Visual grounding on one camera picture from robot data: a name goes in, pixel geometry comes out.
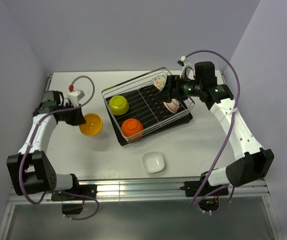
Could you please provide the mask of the yellow orange plastic bowl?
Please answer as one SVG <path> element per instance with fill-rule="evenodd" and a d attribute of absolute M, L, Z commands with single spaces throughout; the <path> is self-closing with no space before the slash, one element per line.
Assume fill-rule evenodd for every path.
<path fill-rule="evenodd" d="M 79 130 L 86 136 L 95 136 L 100 133 L 103 128 L 102 118 L 95 113 L 89 113 L 84 116 L 85 123 L 79 126 Z"/>

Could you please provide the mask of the white bowl red ornaments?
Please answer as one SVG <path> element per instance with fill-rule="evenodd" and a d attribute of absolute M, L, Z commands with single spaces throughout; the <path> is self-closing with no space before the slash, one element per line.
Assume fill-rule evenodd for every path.
<path fill-rule="evenodd" d="M 176 113 L 180 107 L 180 102 L 176 99 L 172 99 L 171 102 L 163 102 L 163 104 L 171 113 Z"/>

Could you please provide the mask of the floral leaf pattern bowl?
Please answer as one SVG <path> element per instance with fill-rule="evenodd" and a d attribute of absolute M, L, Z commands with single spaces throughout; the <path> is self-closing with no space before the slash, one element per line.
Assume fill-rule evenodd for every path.
<path fill-rule="evenodd" d="M 167 75 L 166 74 L 156 75 L 151 79 L 151 82 L 159 91 L 162 91 L 167 82 Z"/>

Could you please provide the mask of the lime green bowl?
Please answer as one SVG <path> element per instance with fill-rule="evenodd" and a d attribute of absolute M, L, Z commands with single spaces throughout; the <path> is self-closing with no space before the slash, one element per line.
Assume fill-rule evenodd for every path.
<path fill-rule="evenodd" d="M 129 103 L 122 95 L 115 95 L 109 100 L 109 109 L 115 116 L 124 115 L 129 110 Z"/>

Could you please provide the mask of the orange bowl white inside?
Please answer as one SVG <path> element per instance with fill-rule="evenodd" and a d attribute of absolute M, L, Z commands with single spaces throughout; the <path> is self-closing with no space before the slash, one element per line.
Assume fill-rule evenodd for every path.
<path fill-rule="evenodd" d="M 143 124 L 136 118 L 129 118 L 121 125 L 122 134 L 130 140 L 138 140 L 142 137 L 141 131 L 144 130 Z"/>

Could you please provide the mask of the small white square dish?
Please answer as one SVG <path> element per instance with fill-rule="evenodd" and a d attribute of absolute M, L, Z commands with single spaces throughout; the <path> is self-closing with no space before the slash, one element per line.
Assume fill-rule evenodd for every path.
<path fill-rule="evenodd" d="M 165 167 L 163 155 L 158 151 L 145 153 L 142 158 L 142 166 L 146 173 L 154 174 L 162 171 Z"/>

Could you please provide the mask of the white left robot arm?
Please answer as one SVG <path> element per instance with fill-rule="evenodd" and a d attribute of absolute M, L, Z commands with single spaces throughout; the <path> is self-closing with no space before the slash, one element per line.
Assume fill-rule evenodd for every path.
<path fill-rule="evenodd" d="M 75 174 L 58 174 L 46 152 L 58 122 L 70 126 L 86 123 L 80 100 L 82 90 L 72 90 L 64 102 L 60 91 L 46 91 L 42 102 L 33 112 L 33 123 L 28 137 L 17 154 L 8 156 L 6 165 L 17 195 L 63 191 L 70 200 L 80 196 L 81 187 Z"/>

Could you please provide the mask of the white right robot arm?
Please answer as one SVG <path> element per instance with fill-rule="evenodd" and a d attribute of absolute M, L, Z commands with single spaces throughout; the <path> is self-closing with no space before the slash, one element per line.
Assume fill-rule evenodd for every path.
<path fill-rule="evenodd" d="M 191 64 L 182 57 L 179 75 L 169 75 L 162 93 L 165 101 L 186 100 L 198 97 L 220 123 L 226 138 L 223 145 L 230 144 L 234 162 L 226 167 L 215 168 L 203 173 L 197 190 L 211 195 L 218 186 L 240 187 L 266 177 L 274 153 L 254 137 L 237 107 L 237 98 L 226 84 L 218 84 L 215 66 L 211 61 Z"/>

